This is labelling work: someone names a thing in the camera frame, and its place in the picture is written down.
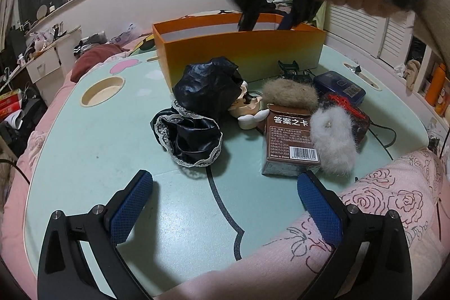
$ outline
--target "barcode sticker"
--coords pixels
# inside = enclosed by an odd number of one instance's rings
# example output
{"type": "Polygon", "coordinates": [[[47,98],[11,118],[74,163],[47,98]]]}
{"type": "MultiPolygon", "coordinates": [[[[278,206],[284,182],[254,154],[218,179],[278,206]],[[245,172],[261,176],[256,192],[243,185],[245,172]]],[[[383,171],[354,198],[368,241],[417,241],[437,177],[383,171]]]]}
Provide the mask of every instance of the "barcode sticker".
{"type": "Polygon", "coordinates": [[[357,85],[354,84],[344,89],[344,93],[350,97],[356,96],[359,93],[359,91],[361,91],[361,88],[359,88],[357,85]]]}
{"type": "Polygon", "coordinates": [[[300,161],[318,162],[316,149],[299,148],[297,146],[289,147],[289,155],[291,159],[298,159],[300,161]]]}

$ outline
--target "white shutter door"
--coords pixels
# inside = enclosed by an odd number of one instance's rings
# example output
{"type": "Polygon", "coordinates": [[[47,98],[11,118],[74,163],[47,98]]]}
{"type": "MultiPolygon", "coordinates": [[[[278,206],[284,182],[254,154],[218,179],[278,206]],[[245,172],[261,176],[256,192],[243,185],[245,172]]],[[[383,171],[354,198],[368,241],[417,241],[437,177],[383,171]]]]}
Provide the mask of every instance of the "white shutter door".
{"type": "Polygon", "coordinates": [[[388,19],[380,59],[395,67],[405,62],[413,37],[415,13],[399,12],[388,19]]]}
{"type": "Polygon", "coordinates": [[[386,19],[373,17],[348,6],[327,5],[324,29],[378,57],[386,19]]]}

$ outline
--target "orange thermos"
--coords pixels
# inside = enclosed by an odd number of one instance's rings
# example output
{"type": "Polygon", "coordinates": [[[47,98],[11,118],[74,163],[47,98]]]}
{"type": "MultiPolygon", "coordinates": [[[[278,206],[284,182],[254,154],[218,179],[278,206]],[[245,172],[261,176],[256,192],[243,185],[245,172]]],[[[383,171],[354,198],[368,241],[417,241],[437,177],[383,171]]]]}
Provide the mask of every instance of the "orange thermos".
{"type": "Polygon", "coordinates": [[[442,87],[444,86],[445,80],[446,80],[446,66],[444,63],[441,63],[439,67],[437,67],[436,70],[434,71],[430,88],[428,89],[428,92],[425,95],[425,100],[433,107],[436,105],[437,99],[440,95],[442,87]]]}

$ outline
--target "red pillow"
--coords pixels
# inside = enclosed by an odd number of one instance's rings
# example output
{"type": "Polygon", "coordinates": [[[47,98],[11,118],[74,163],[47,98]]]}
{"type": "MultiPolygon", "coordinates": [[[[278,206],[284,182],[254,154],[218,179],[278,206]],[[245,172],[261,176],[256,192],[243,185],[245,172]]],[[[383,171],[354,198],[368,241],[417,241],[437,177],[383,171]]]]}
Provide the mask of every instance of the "red pillow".
{"type": "Polygon", "coordinates": [[[70,80],[78,83],[80,78],[85,75],[93,66],[103,63],[107,58],[120,54],[125,50],[115,43],[98,45],[86,51],[75,63],[72,69],[70,80]]]}

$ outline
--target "screw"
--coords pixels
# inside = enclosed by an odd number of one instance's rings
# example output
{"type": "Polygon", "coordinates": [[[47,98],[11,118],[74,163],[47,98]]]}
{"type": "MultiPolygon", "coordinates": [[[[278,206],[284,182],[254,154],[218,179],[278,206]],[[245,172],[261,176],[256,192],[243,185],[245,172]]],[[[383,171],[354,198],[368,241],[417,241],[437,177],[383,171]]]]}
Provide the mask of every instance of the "screw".
{"type": "Polygon", "coordinates": [[[347,206],[347,211],[350,212],[350,214],[357,214],[359,212],[359,208],[356,205],[350,204],[347,206]]]}
{"type": "Polygon", "coordinates": [[[92,214],[94,214],[94,215],[101,214],[103,212],[104,208],[105,207],[103,205],[95,205],[91,210],[92,214]]]}
{"type": "Polygon", "coordinates": [[[398,219],[400,217],[398,212],[396,212],[395,210],[389,210],[388,214],[393,219],[398,219]]]}
{"type": "Polygon", "coordinates": [[[56,220],[59,219],[61,217],[62,211],[61,210],[56,210],[52,213],[52,219],[56,220]]]}

